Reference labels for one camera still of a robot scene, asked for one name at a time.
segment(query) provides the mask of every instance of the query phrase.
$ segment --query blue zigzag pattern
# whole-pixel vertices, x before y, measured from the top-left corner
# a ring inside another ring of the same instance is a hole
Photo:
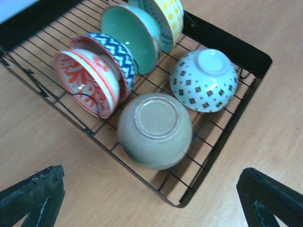
[[[124,77],[127,83],[127,89],[128,92],[130,92],[134,85],[135,71],[133,59],[126,50],[126,48],[121,45],[118,40],[103,33],[92,32],[86,33],[86,35],[97,40],[101,45],[103,45],[107,49],[108,52],[110,52],[114,56],[116,62],[124,73]]]

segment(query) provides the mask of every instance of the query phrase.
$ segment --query yellow polka dot bowl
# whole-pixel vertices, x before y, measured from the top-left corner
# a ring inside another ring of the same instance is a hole
[[[184,11],[181,2],[179,0],[129,0],[128,3],[143,9],[155,18],[161,29],[161,50],[170,52],[183,30]]]

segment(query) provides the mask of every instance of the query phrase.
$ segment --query white bowl with diamond pattern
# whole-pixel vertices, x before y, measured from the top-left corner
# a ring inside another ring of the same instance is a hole
[[[182,57],[170,75],[174,96],[186,107],[204,113],[222,110],[237,90],[232,62],[215,49],[196,50]]]

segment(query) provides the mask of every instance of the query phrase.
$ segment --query blue patterned bowl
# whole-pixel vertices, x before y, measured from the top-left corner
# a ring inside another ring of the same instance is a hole
[[[83,35],[74,35],[71,38],[70,48],[91,51],[97,55],[106,55],[115,63],[120,72],[120,100],[123,102],[131,92],[135,79],[135,65],[130,51],[118,40],[100,32],[89,32]]]

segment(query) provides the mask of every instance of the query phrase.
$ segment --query red patterned bowl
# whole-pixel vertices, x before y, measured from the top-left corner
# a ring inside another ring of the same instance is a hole
[[[82,49],[57,52],[55,70],[67,91],[86,111],[108,118],[118,104],[120,87],[109,65],[98,55]]]

